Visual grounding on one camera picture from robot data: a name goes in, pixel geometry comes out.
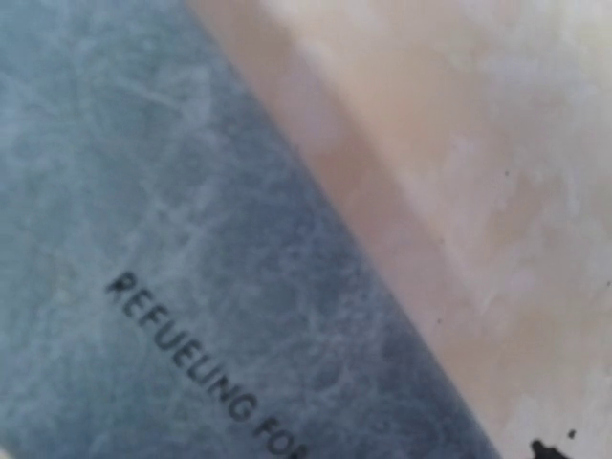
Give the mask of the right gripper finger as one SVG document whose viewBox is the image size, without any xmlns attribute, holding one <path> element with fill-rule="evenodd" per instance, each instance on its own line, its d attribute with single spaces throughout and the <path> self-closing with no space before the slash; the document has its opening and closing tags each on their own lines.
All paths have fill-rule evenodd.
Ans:
<svg viewBox="0 0 612 459">
<path fill-rule="evenodd" d="M 530 443 L 531 457 L 534 459 L 572 459 L 576 455 L 571 449 L 577 435 L 575 429 L 569 429 L 556 440 L 535 438 Z"/>
</svg>

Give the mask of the grey green glasses case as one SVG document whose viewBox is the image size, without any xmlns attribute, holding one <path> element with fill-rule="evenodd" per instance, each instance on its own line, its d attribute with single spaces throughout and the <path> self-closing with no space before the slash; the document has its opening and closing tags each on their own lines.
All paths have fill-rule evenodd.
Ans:
<svg viewBox="0 0 612 459">
<path fill-rule="evenodd" d="M 11 458 L 492 458 L 181 1 L 1 5 Z"/>
</svg>

